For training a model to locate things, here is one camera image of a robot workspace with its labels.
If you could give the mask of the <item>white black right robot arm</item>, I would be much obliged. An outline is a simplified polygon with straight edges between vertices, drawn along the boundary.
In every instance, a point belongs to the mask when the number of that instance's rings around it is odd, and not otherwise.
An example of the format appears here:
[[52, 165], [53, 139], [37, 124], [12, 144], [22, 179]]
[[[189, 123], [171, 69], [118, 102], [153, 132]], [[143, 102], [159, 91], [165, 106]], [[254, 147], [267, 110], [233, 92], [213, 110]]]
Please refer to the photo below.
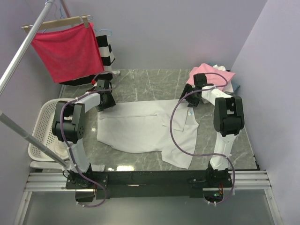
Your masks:
[[220, 74], [208, 72], [193, 76], [193, 84], [186, 84], [180, 100], [185, 100], [188, 107], [197, 107], [201, 100], [214, 105], [213, 126], [217, 132], [214, 153], [209, 167], [213, 170], [224, 171], [229, 168], [233, 142], [244, 128], [244, 112], [241, 97], [231, 96], [219, 90], [219, 85], [208, 83], [207, 75]]

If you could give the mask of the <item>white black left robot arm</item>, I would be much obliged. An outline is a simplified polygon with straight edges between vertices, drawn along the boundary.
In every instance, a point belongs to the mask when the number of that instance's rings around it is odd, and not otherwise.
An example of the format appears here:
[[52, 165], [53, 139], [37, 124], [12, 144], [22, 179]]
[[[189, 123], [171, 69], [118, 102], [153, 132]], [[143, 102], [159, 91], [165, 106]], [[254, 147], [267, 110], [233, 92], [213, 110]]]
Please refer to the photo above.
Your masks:
[[94, 182], [92, 166], [83, 146], [85, 114], [93, 108], [101, 112], [115, 106], [112, 90], [110, 81], [99, 79], [83, 95], [69, 101], [60, 100], [56, 104], [52, 133], [67, 148], [70, 159], [68, 171], [82, 188], [89, 188]]

